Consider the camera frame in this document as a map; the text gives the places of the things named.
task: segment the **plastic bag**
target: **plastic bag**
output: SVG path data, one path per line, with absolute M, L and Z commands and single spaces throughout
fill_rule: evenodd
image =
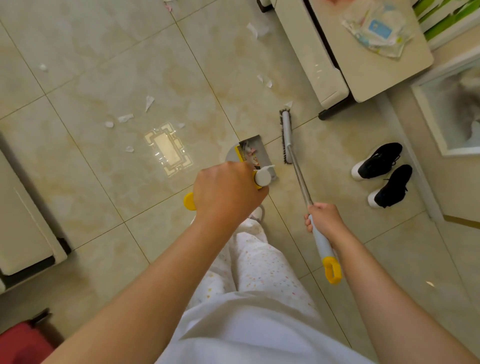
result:
M 377 0 L 355 0 L 343 13 L 342 25 L 366 48 L 385 57 L 400 57 L 413 37 L 403 14 Z

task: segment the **polka dot pants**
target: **polka dot pants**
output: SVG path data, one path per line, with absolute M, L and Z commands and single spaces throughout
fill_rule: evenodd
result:
M 268 244 L 262 226 L 249 218 L 215 258 L 187 309 L 233 291 L 262 291 L 306 315 L 318 316 L 283 254 Z

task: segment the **drawer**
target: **drawer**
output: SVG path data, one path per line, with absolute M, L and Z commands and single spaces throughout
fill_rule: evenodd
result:
M 303 1 L 276 0 L 275 12 L 322 106 L 328 109 L 345 99 L 347 84 L 333 65 Z

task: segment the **white shoe sole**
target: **white shoe sole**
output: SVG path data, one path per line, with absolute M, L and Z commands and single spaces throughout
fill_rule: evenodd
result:
M 375 178 L 378 178 L 378 177 L 381 177 L 381 176 L 377 176 L 377 177 L 373 177 L 373 178 L 363 178 L 362 176 L 359 175 L 359 169 L 361 167 L 361 165 L 363 163 L 365 163 L 366 160 L 370 159 L 375 151 L 380 148 L 381 146 L 385 145 L 385 144 L 388 144 L 388 143 L 382 143 L 380 145 L 378 145 L 377 147 L 375 147 L 368 155 L 368 157 L 366 157 L 364 160 L 358 162 L 356 165 L 353 166 L 352 170 L 351 170 L 351 175 L 353 177 L 354 180 L 356 181 L 365 181 L 365 180 L 374 180 Z
M 377 196 L 377 193 L 379 193 L 380 188 L 378 190 L 373 191 L 371 194 L 368 195 L 368 204 L 370 207 L 373 208 L 381 208 L 376 202 L 375 202 L 375 196 Z

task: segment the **tile floor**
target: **tile floor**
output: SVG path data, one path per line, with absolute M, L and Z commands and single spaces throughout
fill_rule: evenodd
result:
M 320 105 L 275 13 L 261 14 L 254 0 L 171 5 L 168 13 L 157 0 L 0 0 L 0 146 L 75 249 L 0 296 L 0 331 L 48 306 L 61 334 L 72 334 L 188 226 L 193 213 L 182 198 L 198 170 L 260 134 L 279 176 L 264 202 L 270 243 L 332 335 L 375 359 L 348 286 L 326 283 L 293 167 L 282 164 L 278 110 L 292 100 L 294 145 L 313 199 L 336 203 L 399 284 L 480 355 L 480 231 L 436 226 L 413 185 L 402 203 L 370 209 L 366 196 L 382 181 L 349 177 L 370 149 L 392 140 L 375 104 L 316 119 Z M 270 33 L 256 40 L 249 22 Z M 155 97 L 147 113 L 146 95 Z M 135 118 L 118 124 L 129 113 Z M 170 176 L 144 138 L 166 123 L 193 162 Z

